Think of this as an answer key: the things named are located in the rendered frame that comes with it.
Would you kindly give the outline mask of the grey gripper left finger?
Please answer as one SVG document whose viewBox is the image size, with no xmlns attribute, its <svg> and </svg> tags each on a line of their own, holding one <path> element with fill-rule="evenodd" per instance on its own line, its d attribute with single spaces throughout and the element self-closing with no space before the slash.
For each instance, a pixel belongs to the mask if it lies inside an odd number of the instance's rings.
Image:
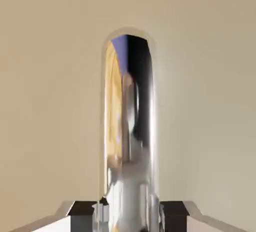
<svg viewBox="0 0 256 232">
<path fill-rule="evenodd" d="M 109 232 L 109 204 L 99 201 L 64 201 L 50 216 L 10 232 Z"/>
</svg>

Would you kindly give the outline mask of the beige drawer front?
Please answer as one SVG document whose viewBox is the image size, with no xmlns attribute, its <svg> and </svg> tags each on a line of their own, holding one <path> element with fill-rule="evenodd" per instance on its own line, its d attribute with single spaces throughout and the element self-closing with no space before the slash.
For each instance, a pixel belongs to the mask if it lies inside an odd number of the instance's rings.
<svg viewBox="0 0 256 232">
<path fill-rule="evenodd" d="M 120 28 L 150 39 L 160 198 L 256 232 L 256 0 L 0 0 L 0 232 L 98 197 Z"/>
</svg>

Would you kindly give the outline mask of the curved shiny metal handle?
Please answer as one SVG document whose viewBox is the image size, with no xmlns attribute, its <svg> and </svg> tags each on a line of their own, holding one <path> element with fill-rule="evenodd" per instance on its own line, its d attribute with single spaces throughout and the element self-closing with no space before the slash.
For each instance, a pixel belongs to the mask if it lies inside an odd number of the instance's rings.
<svg viewBox="0 0 256 232">
<path fill-rule="evenodd" d="M 152 40 L 111 32 L 102 50 L 99 221 L 106 232 L 160 232 Z"/>
</svg>

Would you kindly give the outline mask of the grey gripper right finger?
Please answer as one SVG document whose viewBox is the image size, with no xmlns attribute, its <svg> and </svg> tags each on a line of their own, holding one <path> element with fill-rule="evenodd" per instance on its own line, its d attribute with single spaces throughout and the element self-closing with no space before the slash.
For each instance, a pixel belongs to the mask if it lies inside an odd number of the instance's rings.
<svg viewBox="0 0 256 232">
<path fill-rule="evenodd" d="M 202 214 L 193 201 L 161 201 L 160 232 L 239 232 L 239 228 Z"/>
</svg>

